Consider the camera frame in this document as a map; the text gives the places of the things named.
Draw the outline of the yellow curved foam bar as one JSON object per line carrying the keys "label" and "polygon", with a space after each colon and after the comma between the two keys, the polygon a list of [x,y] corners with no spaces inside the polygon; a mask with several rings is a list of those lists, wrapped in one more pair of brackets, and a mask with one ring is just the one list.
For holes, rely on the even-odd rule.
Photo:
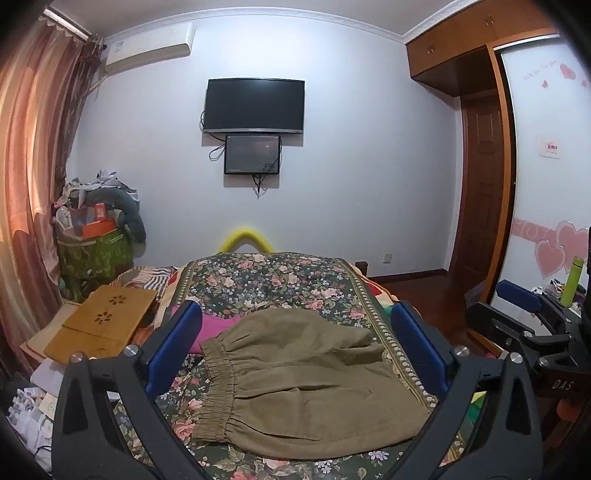
{"label": "yellow curved foam bar", "polygon": [[259,253],[270,254],[274,252],[273,246],[262,233],[249,227],[239,227],[228,234],[218,248],[219,253],[235,251],[242,243],[252,244]]}

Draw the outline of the orange box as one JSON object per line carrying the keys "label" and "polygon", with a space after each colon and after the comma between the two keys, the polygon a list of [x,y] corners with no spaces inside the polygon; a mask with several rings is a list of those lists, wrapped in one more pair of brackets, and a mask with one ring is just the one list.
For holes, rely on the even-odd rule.
{"label": "orange box", "polygon": [[82,238],[92,239],[110,233],[116,229],[116,223],[112,219],[95,221],[82,226]]}

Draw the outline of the colourful fleece blanket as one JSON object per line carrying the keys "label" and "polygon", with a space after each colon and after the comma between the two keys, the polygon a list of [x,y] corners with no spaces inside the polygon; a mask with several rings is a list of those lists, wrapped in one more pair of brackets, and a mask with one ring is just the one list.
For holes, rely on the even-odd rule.
{"label": "colourful fleece blanket", "polygon": [[488,340],[468,327],[465,292],[447,271],[363,277],[363,282],[386,313],[386,344],[391,351],[385,358],[391,363],[405,387],[429,411],[437,405],[438,397],[431,394],[423,385],[415,367],[408,359],[407,348],[401,345],[392,332],[391,309],[395,303],[410,302],[425,322],[437,328],[453,346],[464,345],[471,353],[480,356],[495,352],[495,347]]}

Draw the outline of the green water bottle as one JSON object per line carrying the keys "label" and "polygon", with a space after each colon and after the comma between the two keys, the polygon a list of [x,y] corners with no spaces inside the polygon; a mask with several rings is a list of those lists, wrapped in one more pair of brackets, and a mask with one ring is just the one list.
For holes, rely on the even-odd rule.
{"label": "green water bottle", "polygon": [[569,275],[560,297],[560,303],[565,308],[570,308],[573,304],[583,266],[584,260],[581,257],[575,256],[573,258]]}

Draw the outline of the white papers pile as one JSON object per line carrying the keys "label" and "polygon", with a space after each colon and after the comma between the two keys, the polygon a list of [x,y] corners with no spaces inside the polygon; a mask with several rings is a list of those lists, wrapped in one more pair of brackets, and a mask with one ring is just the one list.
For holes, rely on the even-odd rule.
{"label": "white papers pile", "polygon": [[64,367],[45,359],[25,378],[17,372],[1,384],[1,435],[24,460],[52,478],[51,444]]}

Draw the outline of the white air conditioner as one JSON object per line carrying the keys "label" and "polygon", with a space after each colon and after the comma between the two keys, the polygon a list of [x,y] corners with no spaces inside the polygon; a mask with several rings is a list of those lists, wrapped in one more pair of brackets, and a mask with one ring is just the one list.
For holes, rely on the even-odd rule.
{"label": "white air conditioner", "polygon": [[195,37],[192,22],[162,26],[118,40],[108,49],[104,70],[114,75],[160,61],[187,57]]}

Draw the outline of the wooden lap desk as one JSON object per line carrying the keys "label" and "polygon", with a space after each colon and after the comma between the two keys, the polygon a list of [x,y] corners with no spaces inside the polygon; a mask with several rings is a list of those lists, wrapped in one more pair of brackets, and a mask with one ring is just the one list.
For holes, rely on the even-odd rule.
{"label": "wooden lap desk", "polygon": [[155,302],[154,290],[100,286],[63,322],[44,355],[63,365],[76,352],[117,356]]}

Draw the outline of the wooden wardrobe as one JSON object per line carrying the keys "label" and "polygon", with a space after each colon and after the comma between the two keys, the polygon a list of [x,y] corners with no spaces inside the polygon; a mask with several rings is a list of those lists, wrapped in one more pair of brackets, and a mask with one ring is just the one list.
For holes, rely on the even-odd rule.
{"label": "wooden wardrobe", "polygon": [[533,314],[501,299],[509,280],[557,290],[590,238],[590,69],[532,1],[455,1],[406,35],[411,77],[453,97],[460,115],[456,241],[463,180],[461,98],[499,95],[504,145],[498,235],[486,280],[468,291],[539,334]]}

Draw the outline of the brown wooden door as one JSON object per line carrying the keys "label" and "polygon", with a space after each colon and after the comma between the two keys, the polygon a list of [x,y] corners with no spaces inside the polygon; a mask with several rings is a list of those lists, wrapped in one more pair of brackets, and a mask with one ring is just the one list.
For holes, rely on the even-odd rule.
{"label": "brown wooden door", "polygon": [[464,96],[461,106],[463,180],[450,274],[467,292],[486,280],[493,258],[502,204],[504,145],[496,91]]}

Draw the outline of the dark floral bedspread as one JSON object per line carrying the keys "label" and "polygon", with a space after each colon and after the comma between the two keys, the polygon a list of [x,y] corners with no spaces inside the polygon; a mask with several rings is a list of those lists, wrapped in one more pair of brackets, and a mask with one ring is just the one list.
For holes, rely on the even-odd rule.
{"label": "dark floral bedspread", "polygon": [[[218,253],[183,267],[134,267],[113,285],[156,293],[154,326],[185,300],[221,318],[267,307],[307,308],[346,326],[366,327],[386,349],[383,357],[419,406],[433,411],[438,398],[422,383],[407,349],[394,335],[396,296],[348,262],[301,253]],[[190,432],[211,380],[204,362],[189,355],[171,389],[156,404],[181,442],[213,479],[382,479],[401,460],[408,442],[320,461],[263,458],[235,446],[204,444]]]}

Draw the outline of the small black wall monitor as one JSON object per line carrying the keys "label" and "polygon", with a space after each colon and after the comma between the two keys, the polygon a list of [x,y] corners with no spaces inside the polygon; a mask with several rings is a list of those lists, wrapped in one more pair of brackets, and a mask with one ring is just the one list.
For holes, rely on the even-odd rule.
{"label": "small black wall monitor", "polygon": [[277,175],[280,173],[280,136],[228,135],[225,139],[225,175]]}

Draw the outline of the magenta folded pants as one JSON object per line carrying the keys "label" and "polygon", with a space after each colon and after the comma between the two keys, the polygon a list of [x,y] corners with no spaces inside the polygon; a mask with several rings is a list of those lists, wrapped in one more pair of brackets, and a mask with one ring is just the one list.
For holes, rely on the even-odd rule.
{"label": "magenta folded pants", "polygon": [[204,342],[235,326],[240,317],[222,318],[205,314],[200,306],[190,302],[179,308],[173,319],[177,322],[167,339],[168,347],[176,348],[181,354],[203,355]]}

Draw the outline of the olive green pants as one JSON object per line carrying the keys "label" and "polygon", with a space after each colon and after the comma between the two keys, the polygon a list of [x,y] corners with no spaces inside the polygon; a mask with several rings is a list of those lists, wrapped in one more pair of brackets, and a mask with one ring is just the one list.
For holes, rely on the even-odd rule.
{"label": "olive green pants", "polygon": [[307,309],[249,314],[201,345],[211,385],[193,435],[281,460],[396,445],[430,416],[370,330]]}

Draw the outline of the pink striped curtain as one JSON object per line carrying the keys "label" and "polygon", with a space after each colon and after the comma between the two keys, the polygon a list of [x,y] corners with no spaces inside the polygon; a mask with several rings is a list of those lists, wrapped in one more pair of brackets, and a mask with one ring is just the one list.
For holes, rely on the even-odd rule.
{"label": "pink striped curtain", "polygon": [[101,48],[40,17],[1,69],[1,353],[22,371],[60,306],[52,209]]}

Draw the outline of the black wall television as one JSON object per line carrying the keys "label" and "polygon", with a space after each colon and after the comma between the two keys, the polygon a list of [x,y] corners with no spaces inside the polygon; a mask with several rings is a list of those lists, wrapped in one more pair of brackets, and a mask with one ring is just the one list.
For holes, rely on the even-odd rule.
{"label": "black wall television", "polygon": [[304,133],[304,81],[209,79],[204,102],[207,133]]}

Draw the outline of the green storage bag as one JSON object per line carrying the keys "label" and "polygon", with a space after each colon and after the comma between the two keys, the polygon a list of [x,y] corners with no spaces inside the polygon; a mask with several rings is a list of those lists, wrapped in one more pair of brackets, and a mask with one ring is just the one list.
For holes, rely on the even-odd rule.
{"label": "green storage bag", "polygon": [[87,240],[59,241],[60,293],[81,303],[133,267],[131,242],[120,229]]}

